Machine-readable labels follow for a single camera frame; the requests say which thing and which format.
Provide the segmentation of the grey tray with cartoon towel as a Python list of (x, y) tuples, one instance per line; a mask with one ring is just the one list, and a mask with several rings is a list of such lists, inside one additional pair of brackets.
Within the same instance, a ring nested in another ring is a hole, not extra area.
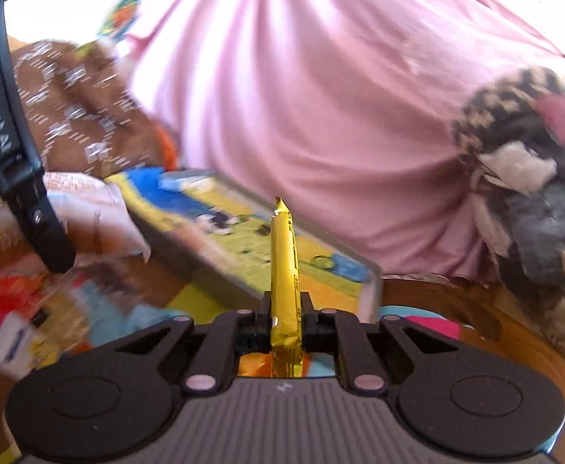
[[(109, 179), (153, 256), (188, 279), (197, 296), (229, 307), (255, 309), (270, 289), (271, 201), (212, 171), (142, 168)], [(316, 308), (375, 319), (381, 302), (378, 267), (305, 220), (293, 219), (299, 282)]]

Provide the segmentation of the white blue minion packet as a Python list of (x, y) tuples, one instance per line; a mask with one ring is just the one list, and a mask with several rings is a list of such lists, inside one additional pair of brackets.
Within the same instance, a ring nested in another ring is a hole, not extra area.
[(0, 372), (17, 381), (31, 372), (53, 365), (61, 356), (55, 340), (15, 313), (0, 325)]

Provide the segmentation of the white wafer snack pack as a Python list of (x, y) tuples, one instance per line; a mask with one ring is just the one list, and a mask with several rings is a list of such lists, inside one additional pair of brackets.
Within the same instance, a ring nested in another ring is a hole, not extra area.
[[(81, 173), (51, 172), (44, 185), (77, 266), (114, 257), (150, 257), (150, 246), (128, 214), (119, 186)], [(0, 276), (39, 275), (48, 268), (0, 198)]]

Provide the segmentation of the grey checkered clothes pile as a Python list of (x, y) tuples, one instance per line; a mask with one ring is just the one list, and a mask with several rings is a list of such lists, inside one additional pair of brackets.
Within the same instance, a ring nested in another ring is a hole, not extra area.
[(565, 356), (565, 74), (535, 66), (485, 85), (452, 136), (499, 279)]

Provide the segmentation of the colourful striped cartoon blanket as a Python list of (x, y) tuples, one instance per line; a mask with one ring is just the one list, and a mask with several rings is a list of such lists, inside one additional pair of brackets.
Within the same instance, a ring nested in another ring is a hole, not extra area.
[[(143, 263), (138, 258), (81, 267), (66, 279), (0, 279), (0, 346), (25, 330), (49, 362), (175, 315), (207, 324), (231, 309), (231, 290), (209, 268), (179, 272), (157, 259)], [(3, 408), (19, 377), (0, 367), (0, 463), (14, 460), (3, 430)]]

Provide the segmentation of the gold snack bar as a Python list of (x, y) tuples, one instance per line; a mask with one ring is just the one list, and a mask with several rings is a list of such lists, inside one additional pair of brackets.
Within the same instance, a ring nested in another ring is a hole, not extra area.
[(294, 223), (281, 197), (271, 219), (272, 375), (303, 376), (301, 297)]

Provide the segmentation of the pink fabric cushion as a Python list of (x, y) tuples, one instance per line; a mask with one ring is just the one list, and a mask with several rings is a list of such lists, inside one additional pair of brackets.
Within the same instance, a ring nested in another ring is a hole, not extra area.
[(565, 0), (140, 0), (131, 92), (215, 170), (387, 273), (476, 275), (452, 118), (481, 85), (565, 71)]

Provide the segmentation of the brown patterned fabric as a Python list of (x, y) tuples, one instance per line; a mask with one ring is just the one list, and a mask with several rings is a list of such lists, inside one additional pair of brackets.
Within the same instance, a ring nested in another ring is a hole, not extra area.
[(178, 168), (172, 136), (128, 92), (110, 46), (10, 41), (35, 146), (48, 172), (105, 179), (130, 169)]

